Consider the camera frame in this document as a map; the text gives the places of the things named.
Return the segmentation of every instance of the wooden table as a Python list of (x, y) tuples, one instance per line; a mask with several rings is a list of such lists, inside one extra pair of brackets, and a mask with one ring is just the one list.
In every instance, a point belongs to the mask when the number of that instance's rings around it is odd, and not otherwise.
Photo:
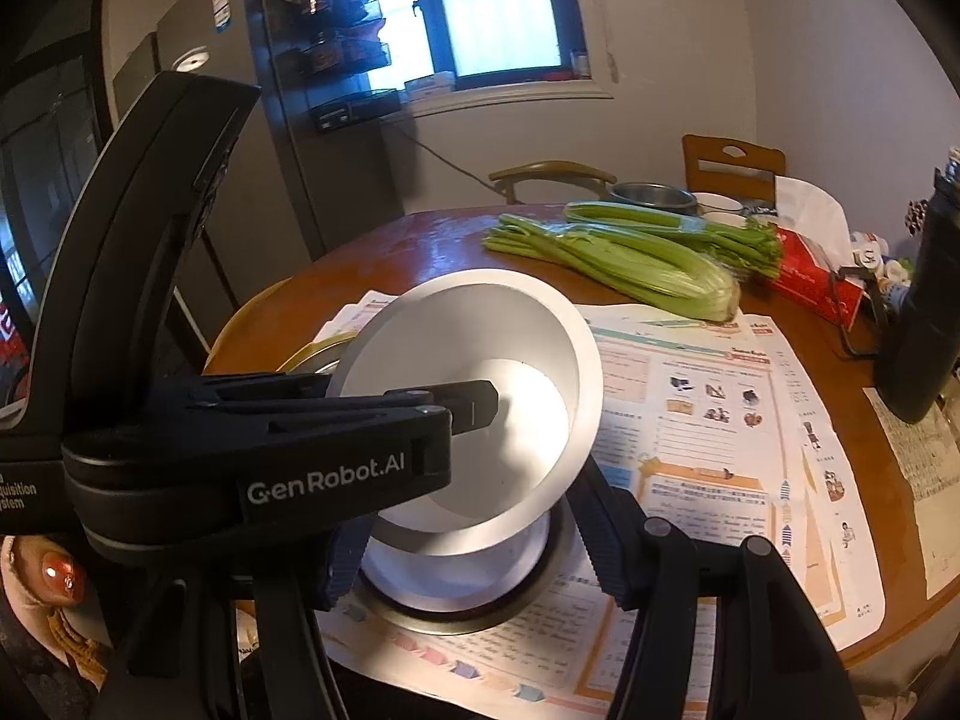
[[(520, 206), (535, 218), (560, 218), (562, 206)], [(629, 302), (568, 269), (487, 252), (480, 239), (503, 208), (408, 215), (315, 262), (251, 307), (208, 361), (208, 373), (276, 370), (346, 303), (367, 290), (400, 295), (435, 276), (471, 268), (523, 271), (553, 285), (574, 303)], [(886, 616), (875, 634), (843, 651), (848, 666), (863, 661), (910, 632), (960, 592), (954, 581), (932, 600), (926, 582), (910, 488), (862, 389), (872, 386), (868, 362), (846, 359), (836, 328), (813, 312), (763, 287), (745, 290), (746, 313), (773, 317), (827, 404), (850, 458), (880, 561)], [(858, 326), (861, 347), (874, 341)]]

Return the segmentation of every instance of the window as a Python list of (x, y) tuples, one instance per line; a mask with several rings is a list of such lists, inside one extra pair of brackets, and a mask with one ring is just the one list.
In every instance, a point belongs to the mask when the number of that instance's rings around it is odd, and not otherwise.
[(577, 0), (379, 0), (392, 65), (373, 89), (452, 71), (457, 89), (575, 77), (586, 52)]

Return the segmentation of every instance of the chair backrest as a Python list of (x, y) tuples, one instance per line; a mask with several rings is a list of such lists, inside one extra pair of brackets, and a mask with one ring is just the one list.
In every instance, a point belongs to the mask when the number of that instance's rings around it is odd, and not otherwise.
[(517, 205), (517, 184), (521, 181), (559, 181), (583, 187), (596, 194), (600, 199), (609, 199), (608, 187), (616, 184), (616, 176), (590, 165), (565, 160), (532, 162), (529, 165), (508, 167), (490, 174), (490, 180), (496, 191), (507, 199), (508, 205)]
[[(774, 176), (786, 175), (786, 156), (776, 148), (731, 138), (707, 138), (704, 135), (683, 137), (683, 160), (686, 164), (686, 187), (690, 191), (712, 191), (726, 196), (776, 202), (776, 183), (743, 170), (763, 170)], [(700, 162), (731, 165), (740, 172), (704, 170)]]

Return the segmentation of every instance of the bottle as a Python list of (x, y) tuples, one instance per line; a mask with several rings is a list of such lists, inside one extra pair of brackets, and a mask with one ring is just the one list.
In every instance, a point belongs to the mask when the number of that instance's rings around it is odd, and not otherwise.
[(960, 353), (960, 148), (933, 185), (913, 283), (874, 366), (883, 402), (910, 423), (929, 411)]

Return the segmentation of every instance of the red nail polish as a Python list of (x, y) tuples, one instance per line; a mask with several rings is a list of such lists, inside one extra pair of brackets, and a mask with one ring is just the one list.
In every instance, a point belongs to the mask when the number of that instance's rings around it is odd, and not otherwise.
[(40, 562), (43, 581), (64, 600), (79, 603), (83, 599), (83, 570), (60, 552), (48, 552)]

